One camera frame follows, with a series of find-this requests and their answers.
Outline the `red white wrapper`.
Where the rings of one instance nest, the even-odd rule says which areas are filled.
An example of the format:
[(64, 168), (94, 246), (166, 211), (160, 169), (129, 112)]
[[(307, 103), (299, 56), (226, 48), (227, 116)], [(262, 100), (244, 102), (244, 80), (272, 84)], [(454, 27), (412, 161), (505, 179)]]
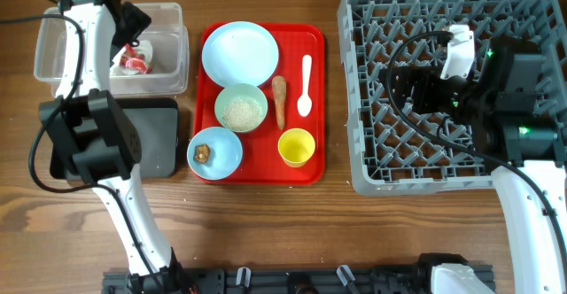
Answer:
[(142, 40), (136, 47), (126, 44), (113, 58), (111, 76), (150, 74), (153, 48), (149, 40)]

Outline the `white rice pile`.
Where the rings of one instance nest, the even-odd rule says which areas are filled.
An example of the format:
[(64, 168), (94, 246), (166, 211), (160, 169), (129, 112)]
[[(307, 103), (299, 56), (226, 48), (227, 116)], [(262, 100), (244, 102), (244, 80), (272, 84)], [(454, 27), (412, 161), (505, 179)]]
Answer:
[(222, 121), (234, 131), (249, 131), (259, 126), (262, 119), (260, 104), (251, 97), (235, 97), (222, 110)]

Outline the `small light blue bowl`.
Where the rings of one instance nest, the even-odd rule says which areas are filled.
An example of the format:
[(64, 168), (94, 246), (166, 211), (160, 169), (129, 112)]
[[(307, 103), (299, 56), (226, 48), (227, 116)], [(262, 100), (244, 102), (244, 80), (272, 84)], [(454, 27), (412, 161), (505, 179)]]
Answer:
[[(210, 158), (205, 164), (199, 164), (193, 159), (195, 147), (202, 143), (206, 143), (211, 149)], [(218, 181), (232, 175), (240, 166), (243, 154), (243, 146), (237, 135), (222, 127), (205, 128), (196, 133), (191, 138), (186, 153), (193, 173), (209, 181)]]

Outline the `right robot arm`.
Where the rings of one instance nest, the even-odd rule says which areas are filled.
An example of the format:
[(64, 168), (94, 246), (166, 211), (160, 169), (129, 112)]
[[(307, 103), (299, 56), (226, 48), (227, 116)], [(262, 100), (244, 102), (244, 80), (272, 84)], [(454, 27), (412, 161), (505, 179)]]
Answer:
[(399, 67), (390, 56), (383, 84), (395, 112), (441, 112), (467, 125), (492, 177), (505, 215), (515, 288), (566, 290), (566, 142), (551, 117), (534, 111), (544, 57), (538, 44), (506, 35), (490, 39), (477, 81), (470, 77), (475, 37), (466, 25), (435, 31), (447, 58), (441, 67)]

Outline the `brown food scrap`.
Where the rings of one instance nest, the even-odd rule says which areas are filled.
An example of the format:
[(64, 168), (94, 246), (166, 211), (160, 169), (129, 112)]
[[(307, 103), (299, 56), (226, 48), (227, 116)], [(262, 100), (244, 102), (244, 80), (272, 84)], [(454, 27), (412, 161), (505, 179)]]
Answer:
[(205, 164), (211, 155), (211, 149), (206, 143), (197, 145), (194, 150), (193, 159), (199, 164)]

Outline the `green bowl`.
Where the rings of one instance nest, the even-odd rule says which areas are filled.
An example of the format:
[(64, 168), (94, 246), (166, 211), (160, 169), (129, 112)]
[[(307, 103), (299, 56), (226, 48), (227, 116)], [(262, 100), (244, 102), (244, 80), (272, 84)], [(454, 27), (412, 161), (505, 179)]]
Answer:
[[(215, 114), (216, 119), (219, 121), (219, 123), (223, 127), (227, 128), (225, 126), (224, 122), (222, 121), (222, 110), (226, 106), (226, 104), (228, 102), (230, 102), (232, 99), (234, 99), (235, 97), (251, 97), (254, 100), (256, 100), (260, 104), (261, 109), (263, 111), (262, 122), (264, 121), (264, 119), (266, 119), (266, 116), (268, 114), (268, 100), (267, 100), (266, 96), (264, 95), (264, 93), (256, 86), (245, 84), (245, 83), (238, 83), (238, 84), (234, 84), (234, 85), (229, 86), (229, 87), (225, 88), (224, 90), (222, 90), (221, 93), (218, 95), (218, 97), (215, 100), (214, 114)], [(245, 131), (245, 132), (234, 131), (230, 128), (229, 128), (229, 130), (231, 130), (233, 132), (237, 132), (237, 133), (248, 133), (248, 132), (255, 130), (256, 128), (253, 128), (253, 129), (251, 129), (249, 131)]]

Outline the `red serving tray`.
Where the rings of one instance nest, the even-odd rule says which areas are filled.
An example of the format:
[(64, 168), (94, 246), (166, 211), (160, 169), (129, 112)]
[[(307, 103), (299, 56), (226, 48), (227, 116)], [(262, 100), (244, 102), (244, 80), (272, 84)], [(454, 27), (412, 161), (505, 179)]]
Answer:
[[(224, 185), (311, 185), (325, 170), (325, 39), (314, 26), (308, 24), (263, 23), (275, 37), (280, 51), (276, 75), (286, 80), (285, 126), (303, 128), (315, 139), (315, 154), (298, 168), (287, 166), (278, 151), (278, 140), (283, 133), (276, 125), (271, 82), (261, 86), (268, 99), (268, 116), (258, 129), (238, 137), (243, 146), (243, 159), (238, 169), (220, 180), (205, 180), (209, 184)], [(302, 91), (302, 58), (312, 57), (309, 96), (312, 110), (305, 118), (299, 116), (297, 100)]]

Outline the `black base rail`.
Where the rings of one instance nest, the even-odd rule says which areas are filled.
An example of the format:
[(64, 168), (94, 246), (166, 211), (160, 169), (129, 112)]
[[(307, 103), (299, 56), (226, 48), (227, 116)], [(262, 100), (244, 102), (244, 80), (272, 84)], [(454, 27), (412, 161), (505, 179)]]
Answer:
[[(354, 268), (356, 289), (361, 294), (411, 293), (412, 268), (388, 266), (384, 268)], [(237, 284), (237, 272), (224, 269), (189, 269), (190, 278), (201, 293), (237, 294), (244, 291)], [(334, 269), (253, 270), (248, 292), (250, 294), (286, 294), (298, 278), (307, 277), (321, 294), (348, 294), (350, 290), (339, 280)]]

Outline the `yellow cup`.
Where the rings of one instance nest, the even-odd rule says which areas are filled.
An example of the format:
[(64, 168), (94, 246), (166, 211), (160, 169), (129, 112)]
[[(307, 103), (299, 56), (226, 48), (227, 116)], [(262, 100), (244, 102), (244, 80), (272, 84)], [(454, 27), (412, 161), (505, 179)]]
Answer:
[(291, 128), (285, 131), (277, 144), (283, 162), (289, 167), (304, 166), (315, 154), (314, 137), (303, 128)]

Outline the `white plastic spoon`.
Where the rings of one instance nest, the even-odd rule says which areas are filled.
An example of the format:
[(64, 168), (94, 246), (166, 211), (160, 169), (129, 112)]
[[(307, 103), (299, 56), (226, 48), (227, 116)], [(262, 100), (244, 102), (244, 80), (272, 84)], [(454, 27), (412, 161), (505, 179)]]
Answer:
[(297, 102), (297, 108), (301, 117), (309, 115), (312, 109), (312, 99), (309, 96), (309, 86), (311, 79), (313, 59), (310, 55), (305, 55), (302, 58), (301, 73), (302, 73), (302, 92)]

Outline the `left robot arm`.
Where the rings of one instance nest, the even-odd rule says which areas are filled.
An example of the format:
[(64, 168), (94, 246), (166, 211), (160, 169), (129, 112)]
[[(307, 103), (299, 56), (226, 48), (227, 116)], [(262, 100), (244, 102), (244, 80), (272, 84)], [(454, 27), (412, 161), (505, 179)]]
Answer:
[(114, 56), (135, 45), (151, 19), (123, 0), (59, 0), (58, 9), (66, 61), (56, 98), (40, 105), (40, 133), (82, 188), (105, 204), (128, 256), (128, 289), (196, 293), (145, 197), (139, 135), (110, 92)]

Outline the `clear plastic bin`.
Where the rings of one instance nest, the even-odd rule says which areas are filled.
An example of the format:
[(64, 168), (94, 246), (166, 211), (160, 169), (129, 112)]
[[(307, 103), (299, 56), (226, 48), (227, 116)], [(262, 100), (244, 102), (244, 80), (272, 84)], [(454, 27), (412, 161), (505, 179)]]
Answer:
[[(187, 89), (189, 37), (183, 12), (176, 3), (145, 3), (137, 6), (151, 17), (151, 24), (138, 37), (140, 45), (152, 46), (151, 72), (127, 75), (114, 68), (110, 90), (116, 97), (165, 96)], [(35, 49), (34, 76), (51, 85), (55, 93), (63, 76), (66, 53), (66, 24), (45, 19)]]

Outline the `black tray bin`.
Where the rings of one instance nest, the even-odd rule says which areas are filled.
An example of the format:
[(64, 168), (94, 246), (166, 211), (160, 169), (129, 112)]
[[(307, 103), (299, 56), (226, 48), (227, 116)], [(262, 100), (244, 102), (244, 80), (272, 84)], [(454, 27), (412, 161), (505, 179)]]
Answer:
[(133, 123), (142, 147), (143, 178), (166, 178), (175, 173), (178, 104), (168, 97), (117, 98)]

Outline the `large light blue plate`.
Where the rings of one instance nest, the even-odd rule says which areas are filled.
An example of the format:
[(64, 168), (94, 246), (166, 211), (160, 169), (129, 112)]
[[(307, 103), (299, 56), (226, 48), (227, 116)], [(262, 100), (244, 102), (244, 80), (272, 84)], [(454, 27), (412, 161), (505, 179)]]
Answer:
[(266, 28), (235, 21), (221, 25), (206, 38), (201, 62), (207, 76), (221, 87), (238, 83), (259, 87), (276, 71), (279, 48)]

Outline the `grey dishwasher rack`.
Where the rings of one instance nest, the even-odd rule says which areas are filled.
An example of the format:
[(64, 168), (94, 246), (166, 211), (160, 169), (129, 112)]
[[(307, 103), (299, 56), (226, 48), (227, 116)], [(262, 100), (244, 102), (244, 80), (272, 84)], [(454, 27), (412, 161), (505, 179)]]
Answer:
[(537, 114), (566, 125), (566, 23), (559, 0), (341, 0), (338, 31), (348, 98), (346, 123), (353, 188), (364, 196), (488, 189), (481, 159), (437, 145), (433, 135), (472, 146), (470, 127), (442, 113), (394, 111), (382, 82), (398, 66), (442, 66), (447, 54), (423, 33), (465, 24), (474, 34), (480, 74), (491, 38), (507, 35), (540, 46), (545, 63)]

